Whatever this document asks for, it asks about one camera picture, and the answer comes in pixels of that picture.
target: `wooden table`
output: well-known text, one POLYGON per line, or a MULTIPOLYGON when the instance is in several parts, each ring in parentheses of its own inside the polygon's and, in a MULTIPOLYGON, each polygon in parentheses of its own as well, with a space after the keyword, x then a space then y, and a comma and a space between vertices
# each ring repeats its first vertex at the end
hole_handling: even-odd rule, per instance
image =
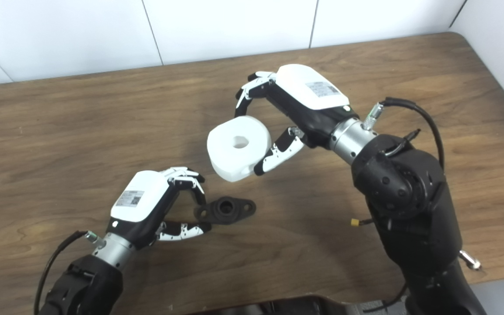
MULTIPOLYGON (((212 169, 208 132, 232 118, 234 94, 256 70, 312 66, 365 115, 384 96, 409 98, 439 125, 446 172, 464 237, 485 273, 504 278, 504 91, 464 38, 436 34, 198 63, 0 85, 0 314, 30 314, 40 273, 76 229, 102 234, 111 205, 140 170, 186 165, 207 179, 210 201, 256 201, 256 214, 203 237, 158 243, 125 271, 115 314, 180 315, 318 294, 335 301, 390 298, 403 280, 366 218, 350 169, 335 154, 304 149, 263 177, 228 183, 212 169)), ((290 121, 265 100, 248 112, 277 137, 290 121)), ((423 129, 389 109, 381 133, 423 129)), ((192 220, 182 194, 169 214, 192 220)), ((90 252, 78 241, 54 264, 52 285, 90 252)))

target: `white cylindrical object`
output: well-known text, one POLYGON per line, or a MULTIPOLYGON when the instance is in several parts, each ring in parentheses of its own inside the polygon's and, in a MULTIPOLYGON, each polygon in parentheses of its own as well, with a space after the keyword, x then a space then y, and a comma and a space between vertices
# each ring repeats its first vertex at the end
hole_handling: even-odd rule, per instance
POLYGON ((254 173, 272 144, 270 132, 256 118, 240 116, 220 124, 207 137, 211 165, 224 180, 240 181, 254 173))

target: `black cable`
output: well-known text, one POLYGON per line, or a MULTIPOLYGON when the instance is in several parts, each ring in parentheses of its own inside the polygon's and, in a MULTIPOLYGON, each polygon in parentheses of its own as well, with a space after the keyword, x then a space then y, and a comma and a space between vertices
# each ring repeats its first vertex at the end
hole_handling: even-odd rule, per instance
POLYGON ((66 249, 66 247, 68 247, 71 243, 75 242, 76 239, 82 237, 86 233, 87 231, 75 231, 72 235, 68 236, 68 238, 64 239, 63 242, 58 245, 58 248, 56 248, 56 251, 54 251, 52 256, 50 256, 50 259, 48 260, 44 271, 42 271, 42 277, 40 277, 40 282, 38 282, 38 289, 36 289, 36 295, 34 297, 34 315, 38 315, 38 312, 40 311, 40 297, 42 296, 42 289, 44 289, 44 282, 46 282, 46 277, 48 277, 48 272, 50 271, 50 268, 52 267, 55 259, 58 257, 61 251, 66 249))
POLYGON ((398 303, 404 294, 406 293, 406 290, 408 289, 408 283, 404 283, 404 286, 400 289, 400 292, 398 292, 398 295, 394 299, 391 299, 388 302, 383 302, 382 305, 370 309, 364 309, 363 313, 373 313, 376 311, 380 311, 381 309, 386 309, 388 307, 391 307, 392 305, 398 303))
POLYGON ((425 121, 428 123, 431 131, 433 132, 434 136, 434 142, 437 145, 437 151, 438 151, 438 163, 440 164, 442 170, 445 169, 445 150, 442 146, 442 139, 441 139, 441 134, 438 131, 437 125, 434 123, 433 118, 428 114, 423 108, 419 107, 416 103, 409 101, 409 100, 404 100, 402 98, 386 98, 386 100, 380 102, 380 104, 384 106, 398 106, 398 107, 404 107, 408 108, 411 110, 415 110, 419 115, 425 119, 425 121))

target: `robot finger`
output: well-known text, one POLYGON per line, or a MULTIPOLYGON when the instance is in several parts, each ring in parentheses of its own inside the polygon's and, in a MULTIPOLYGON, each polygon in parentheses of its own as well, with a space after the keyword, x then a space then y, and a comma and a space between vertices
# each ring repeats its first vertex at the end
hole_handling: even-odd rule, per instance
POLYGON ((234 110, 234 117, 246 115, 246 110, 253 98, 264 98, 272 81, 268 77, 258 77, 242 86, 236 93, 238 101, 234 110))
POLYGON ((263 175, 294 156, 305 145, 301 141, 303 136, 303 132, 297 127, 289 127, 277 138, 264 158, 254 166, 254 173, 263 175))
POLYGON ((170 179, 170 183, 178 188, 179 190, 190 190, 192 191, 192 195, 194 196, 194 200, 198 205, 205 205, 206 202, 206 194, 203 191, 202 186, 197 178, 194 177, 172 177, 170 179))
POLYGON ((157 231, 157 241, 182 241, 211 231, 210 223, 178 223, 164 221, 157 231))
POLYGON ((191 176, 193 178, 196 178, 199 183, 205 183, 206 182, 206 178, 205 177, 203 177, 198 172, 196 172, 195 170, 192 170, 190 168, 188 168, 188 171, 186 172, 186 175, 187 176, 191 176))

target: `dark object at bottom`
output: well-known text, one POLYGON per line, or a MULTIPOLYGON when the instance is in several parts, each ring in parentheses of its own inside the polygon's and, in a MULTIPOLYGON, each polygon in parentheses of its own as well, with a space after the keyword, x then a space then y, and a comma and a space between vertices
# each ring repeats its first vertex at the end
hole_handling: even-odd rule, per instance
POLYGON ((256 212, 256 204, 252 200, 233 197, 221 197, 194 210, 194 216, 199 222, 229 225, 250 217, 256 212))

